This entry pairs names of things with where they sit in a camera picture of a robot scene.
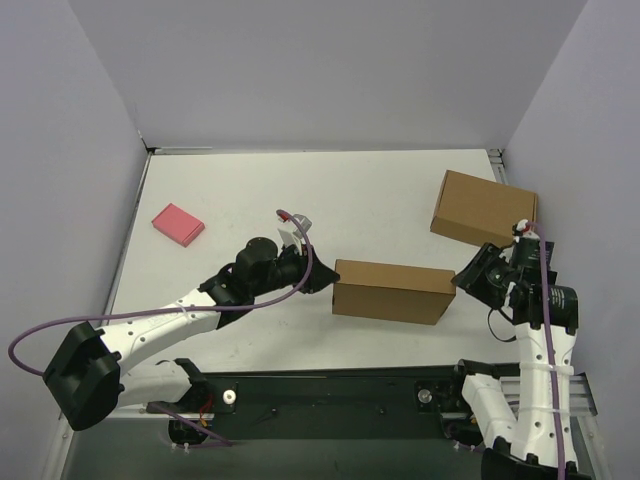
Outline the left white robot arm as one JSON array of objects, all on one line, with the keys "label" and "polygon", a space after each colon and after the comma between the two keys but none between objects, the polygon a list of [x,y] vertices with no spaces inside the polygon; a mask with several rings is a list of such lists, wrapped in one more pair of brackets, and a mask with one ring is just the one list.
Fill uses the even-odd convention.
[{"label": "left white robot arm", "polygon": [[311,246],[278,247],[268,238],[254,238],[234,262],[149,316],[99,329],[88,321],[74,326],[46,367],[44,383],[75,431],[136,403],[161,401],[196,410],[205,387],[195,366],[181,360],[150,365],[148,358],[235,322],[256,309],[259,296],[284,288],[315,294],[339,278]]}]

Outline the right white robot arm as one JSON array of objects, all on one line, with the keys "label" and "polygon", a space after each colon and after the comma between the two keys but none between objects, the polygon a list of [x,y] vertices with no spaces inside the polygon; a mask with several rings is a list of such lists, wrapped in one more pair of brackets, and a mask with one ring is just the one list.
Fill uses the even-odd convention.
[{"label": "right white robot arm", "polygon": [[506,399],[493,365],[461,361],[460,393],[485,449],[484,479],[580,479],[570,428],[572,353],[578,330],[574,289],[558,286],[553,245],[526,229],[507,247],[484,244],[452,280],[491,311],[505,313],[519,351],[519,399]]}]

